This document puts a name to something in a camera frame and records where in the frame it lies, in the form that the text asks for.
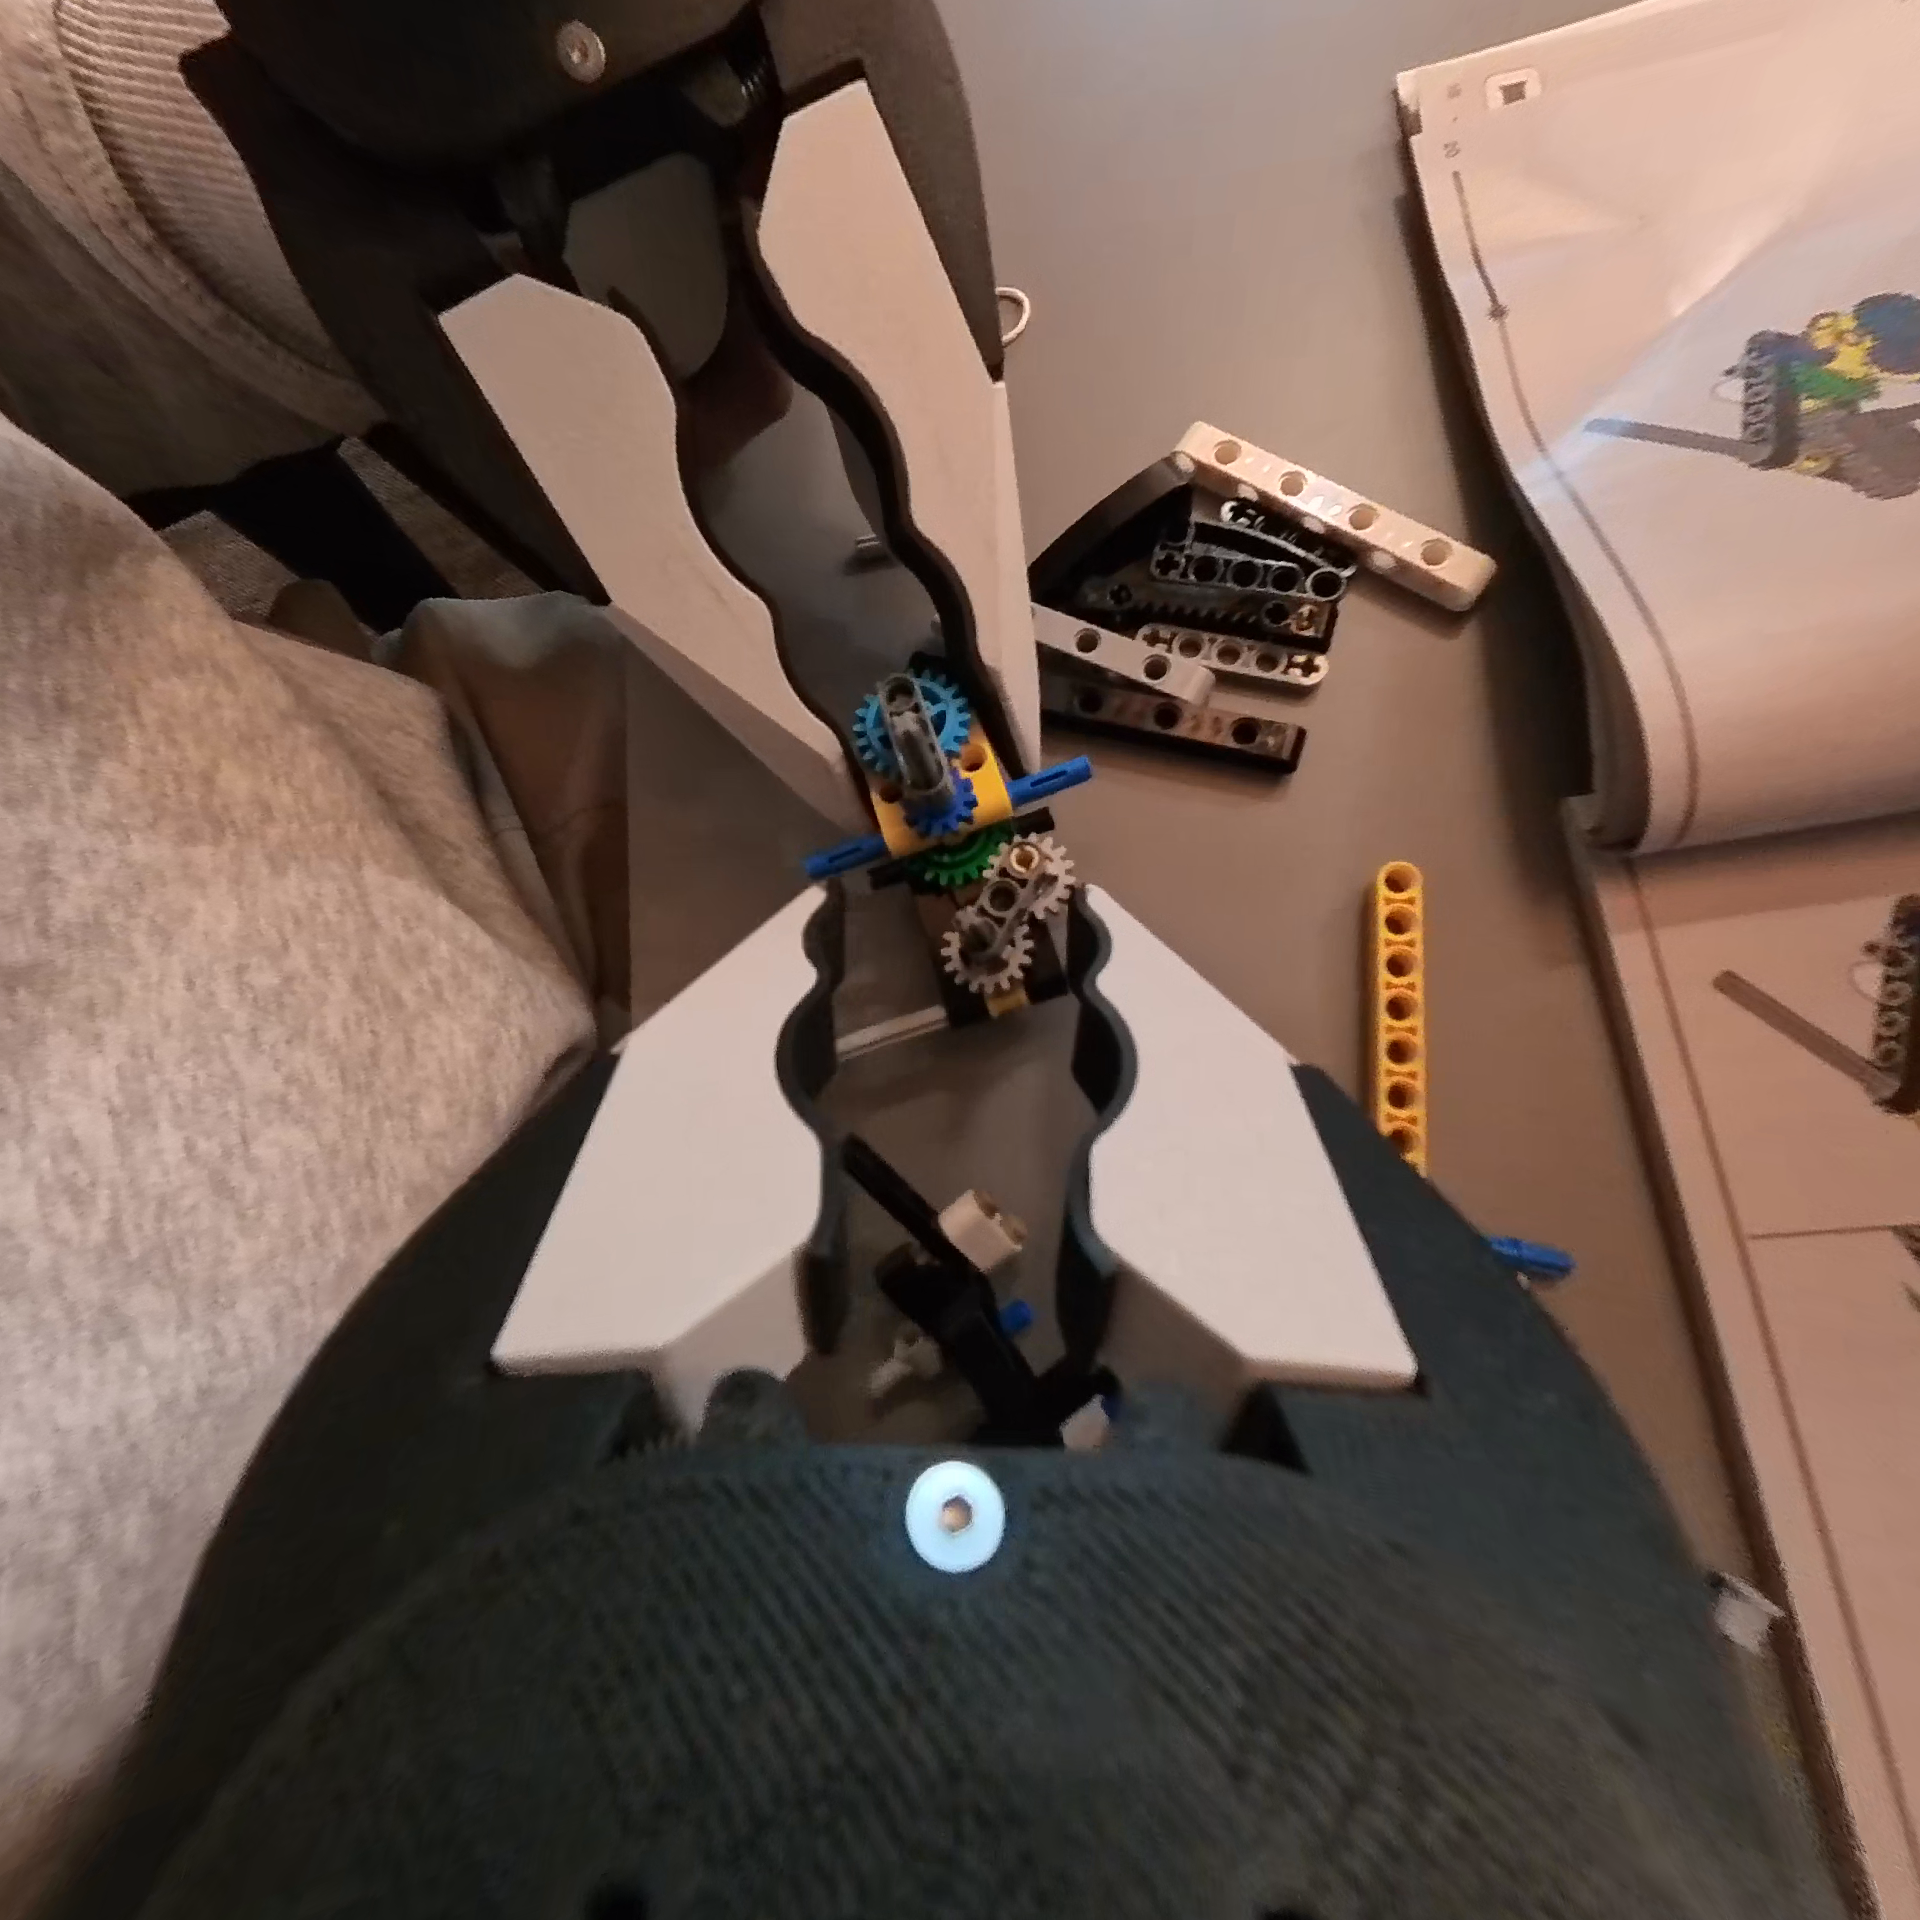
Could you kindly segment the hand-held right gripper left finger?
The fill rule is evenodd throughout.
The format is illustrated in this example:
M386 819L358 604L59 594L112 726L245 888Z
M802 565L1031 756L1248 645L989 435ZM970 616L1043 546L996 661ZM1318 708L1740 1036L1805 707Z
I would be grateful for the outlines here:
M495 1333L502 1377L635 1371L696 1426L727 1377L810 1354L843 910L810 885L620 1043Z

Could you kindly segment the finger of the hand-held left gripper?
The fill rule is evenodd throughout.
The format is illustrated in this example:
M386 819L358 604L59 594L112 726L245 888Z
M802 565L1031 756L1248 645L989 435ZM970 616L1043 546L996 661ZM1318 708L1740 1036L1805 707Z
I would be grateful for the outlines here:
M868 825L839 734L784 670L772 610L693 512L676 395L643 326L522 275L438 325L626 637L823 820Z
M794 371L846 420L879 529L1013 762L1040 758L1011 402L867 81L788 113L752 262Z

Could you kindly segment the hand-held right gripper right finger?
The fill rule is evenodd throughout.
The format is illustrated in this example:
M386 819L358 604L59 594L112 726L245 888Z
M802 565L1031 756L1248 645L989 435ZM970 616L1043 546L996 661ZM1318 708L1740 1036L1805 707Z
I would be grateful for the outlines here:
M1230 1422L1262 1387L1396 1397L1420 1379L1299 1066L1090 885L1070 907L1072 1083L1060 1336L1120 1389Z

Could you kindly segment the colourful lego gear assembly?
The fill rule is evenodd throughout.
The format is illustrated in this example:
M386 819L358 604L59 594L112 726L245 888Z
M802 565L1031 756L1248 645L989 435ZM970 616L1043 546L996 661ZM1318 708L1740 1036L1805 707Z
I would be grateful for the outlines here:
M1079 876L1052 804L1093 781L1090 758L1013 772L959 677L930 654L915 654L856 702L851 749L874 825L807 856L805 876L904 889L948 1027L1064 997Z

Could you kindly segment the person's left forearm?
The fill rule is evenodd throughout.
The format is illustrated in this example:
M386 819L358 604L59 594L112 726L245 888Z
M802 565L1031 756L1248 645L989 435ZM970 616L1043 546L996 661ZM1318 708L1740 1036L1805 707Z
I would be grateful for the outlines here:
M109 492L357 438L381 411L183 59L207 2L4 2L4 411Z

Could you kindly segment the black curved lego piece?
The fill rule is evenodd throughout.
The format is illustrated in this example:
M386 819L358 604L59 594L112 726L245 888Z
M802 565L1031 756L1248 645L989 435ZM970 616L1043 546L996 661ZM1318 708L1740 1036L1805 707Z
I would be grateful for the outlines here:
M1190 520L1194 475L1160 457L1100 498L1055 536L1027 571L1032 604L1055 609L1087 577L1109 573L1149 553L1175 521Z

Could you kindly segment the long yellow lego beam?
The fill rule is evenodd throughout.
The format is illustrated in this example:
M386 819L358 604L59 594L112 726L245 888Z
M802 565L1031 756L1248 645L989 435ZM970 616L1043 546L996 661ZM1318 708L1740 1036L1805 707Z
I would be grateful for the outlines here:
M1429 1174L1424 876L1388 860L1360 914L1365 1112L1398 1158Z

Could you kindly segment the short white lego beam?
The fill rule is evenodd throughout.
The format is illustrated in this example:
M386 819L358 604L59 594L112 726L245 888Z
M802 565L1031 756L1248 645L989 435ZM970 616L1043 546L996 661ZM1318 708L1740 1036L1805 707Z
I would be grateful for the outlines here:
M1151 700L1198 708L1211 705L1216 678L1206 662L1040 604L1028 612L1040 667Z

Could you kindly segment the short black lego beam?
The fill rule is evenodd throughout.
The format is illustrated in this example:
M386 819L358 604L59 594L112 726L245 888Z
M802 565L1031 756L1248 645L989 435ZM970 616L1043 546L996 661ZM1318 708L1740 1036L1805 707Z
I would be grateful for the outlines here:
M1222 500L1216 506L1216 520L1221 524L1238 525L1250 536L1282 540L1284 544L1299 546L1303 553L1316 556L1318 562L1328 566L1355 571L1360 562L1358 550L1352 550L1344 542L1338 542L1325 532L1316 536L1308 530L1301 521L1288 520L1286 514L1263 510L1254 500Z

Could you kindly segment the light grey thin lego liftarm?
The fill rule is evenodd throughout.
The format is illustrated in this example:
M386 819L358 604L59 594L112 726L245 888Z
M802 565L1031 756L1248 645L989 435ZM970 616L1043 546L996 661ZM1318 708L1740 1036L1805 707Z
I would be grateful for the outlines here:
M1328 677L1328 654L1288 650L1271 641L1180 629L1164 621L1140 627L1139 637L1164 654L1196 661L1208 672L1236 681L1312 691Z

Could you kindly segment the long black lego beam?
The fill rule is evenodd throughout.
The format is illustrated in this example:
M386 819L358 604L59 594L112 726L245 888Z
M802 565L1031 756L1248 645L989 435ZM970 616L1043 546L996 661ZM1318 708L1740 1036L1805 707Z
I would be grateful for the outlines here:
M1304 726L1266 712L1198 705L1164 689L1052 667L1040 672L1040 712L1058 729L1230 762L1272 777L1292 777L1308 744Z

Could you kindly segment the lego instruction booklet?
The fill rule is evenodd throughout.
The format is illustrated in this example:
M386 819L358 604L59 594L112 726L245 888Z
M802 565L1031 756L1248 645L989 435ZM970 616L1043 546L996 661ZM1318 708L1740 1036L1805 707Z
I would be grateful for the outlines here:
M1398 82L1875 1915L1916 1915L1916 57L1916 5L1634 5Z

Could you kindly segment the person's grey sweatshirt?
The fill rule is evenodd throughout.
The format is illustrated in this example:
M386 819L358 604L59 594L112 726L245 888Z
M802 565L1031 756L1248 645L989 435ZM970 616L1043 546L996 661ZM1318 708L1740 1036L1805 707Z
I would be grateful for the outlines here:
M29 1915L301 1370L595 1041L440 702L3 446L3 1875Z

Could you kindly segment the black lego frame assembly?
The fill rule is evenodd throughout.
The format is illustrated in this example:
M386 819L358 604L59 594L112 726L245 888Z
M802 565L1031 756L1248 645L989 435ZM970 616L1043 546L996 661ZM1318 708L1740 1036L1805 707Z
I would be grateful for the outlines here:
M1036 1374L1000 1323L992 1272L870 1144L846 1137L839 1161L904 1233L904 1248L879 1262L875 1282L972 1389L981 1408L979 1445L1060 1450L1070 1417L1094 1404L1117 1404L1120 1380L1104 1365L1060 1358Z

